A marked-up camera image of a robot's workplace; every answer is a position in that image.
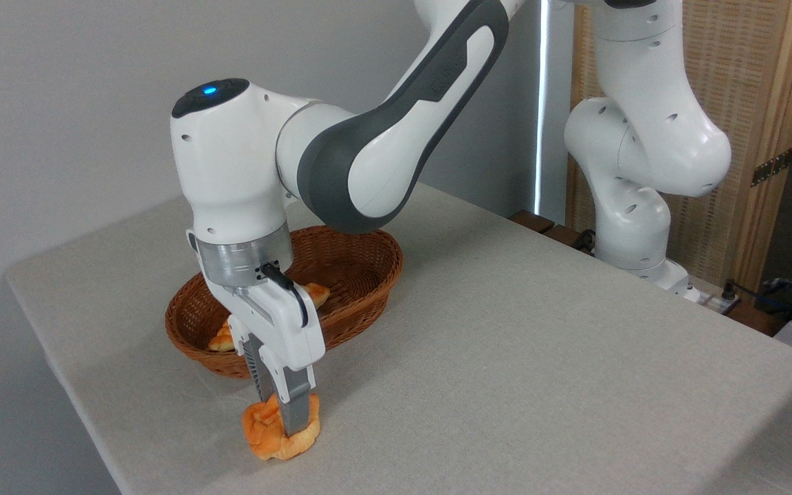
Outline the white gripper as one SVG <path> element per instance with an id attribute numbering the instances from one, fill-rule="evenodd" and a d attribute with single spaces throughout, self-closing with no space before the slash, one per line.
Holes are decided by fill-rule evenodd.
<path id="1" fill-rule="evenodd" d="M 314 302 L 282 272 L 262 272 L 260 284 L 213 285 L 213 296 L 230 312 L 236 353 L 245 360 L 258 400 L 279 405 L 284 432 L 292 437 L 310 425 L 314 367 L 326 352 Z"/>

